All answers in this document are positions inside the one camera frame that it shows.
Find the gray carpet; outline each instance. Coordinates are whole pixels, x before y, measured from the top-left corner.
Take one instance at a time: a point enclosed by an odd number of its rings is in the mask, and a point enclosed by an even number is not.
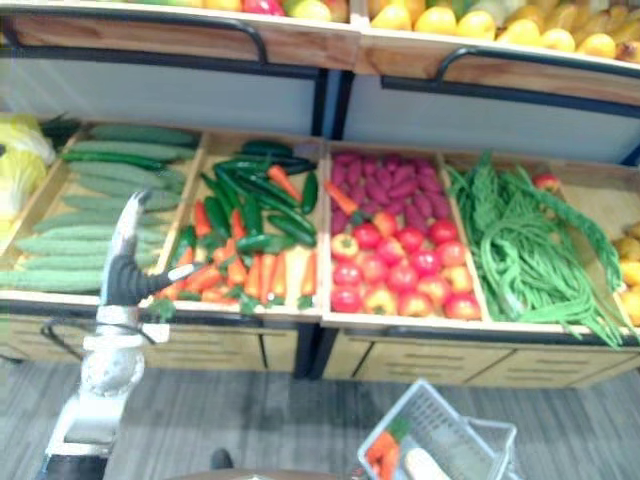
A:
[[[77,366],[4,363],[0,478],[30,480]],[[127,406],[107,479],[160,480],[237,464],[343,473],[406,386],[293,381],[284,374],[148,370]],[[587,390],[442,387],[461,413],[517,424],[528,479],[640,478],[640,375]]]

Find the produce display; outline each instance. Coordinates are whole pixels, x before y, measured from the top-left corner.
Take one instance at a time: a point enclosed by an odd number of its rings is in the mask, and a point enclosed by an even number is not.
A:
[[[605,269],[608,293],[622,283],[618,256],[592,220],[547,190],[550,175],[532,182],[524,170],[496,171],[485,153],[469,172],[451,169],[480,282],[495,321],[555,323],[576,335],[584,325],[611,346],[630,327],[597,292],[570,238],[579,229]]]
[[[31,235],[15,240],[22,252],[14,270],[0,271],[0,286],[46,292],[95,292],[113,229],[136,191],[153,193],[140,219],[136,260],[155,264],[167,223],[180,203],[184,160],[194,156],[191,133],[136,125],[98,125],[89,139],[61,154],[69,175],[60,195]]]
[[[368,0],[371,26],[640,63],[640,9],[560,0]]]
[[[338,153],[325,189],[333,311],[480,319],[467,249],[428,159]]]
[[[128,0],[127,3],[288,16],[321,22],[344,23],[349,18],[347,0]]]
[[[305,310],[316,295],[317,231],[309,218],[318,200],[316,164],[276,142],[252,140],[201,172],[190,224],[171,265],[207,265],[159,298]]]
[[[626,230],[626,235],[613,242],[620,256],[622,280],[627,290],[620,300],[631,323],[640,327],[640,221]]]

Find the drawer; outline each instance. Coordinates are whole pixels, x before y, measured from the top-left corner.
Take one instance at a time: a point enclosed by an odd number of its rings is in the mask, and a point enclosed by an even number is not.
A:
[[[406,383],[425,377],[438,384],[461,384],[510,352],[464,344],[376,342],[356,378]]]
[[[635,356],[635,353],[586,350],[518,350],[467,384],[517,388],[566,387]]]

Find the wire basket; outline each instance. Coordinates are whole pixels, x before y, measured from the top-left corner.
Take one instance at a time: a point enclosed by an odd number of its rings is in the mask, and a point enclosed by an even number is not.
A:
[[[463,417],[426,381],[416,381],[378,423],[358,449],[358,461],[376,479],[366,452],[397,418],[409,423],[400,445],[394,480],[410,480],[404,455],[424,449],[451,480],[518,480],[514,459],[516,427],[510,423]]]

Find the white panel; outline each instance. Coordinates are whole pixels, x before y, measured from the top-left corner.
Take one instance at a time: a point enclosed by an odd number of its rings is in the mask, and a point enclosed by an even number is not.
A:
[[[308,135],[314,83],[171,67],[0,60],[15,111]]]
[[[357,76],[345,140],[492,148],[594,162],[619,162],[640,142],[640,120],[524,103],[383,90]]]

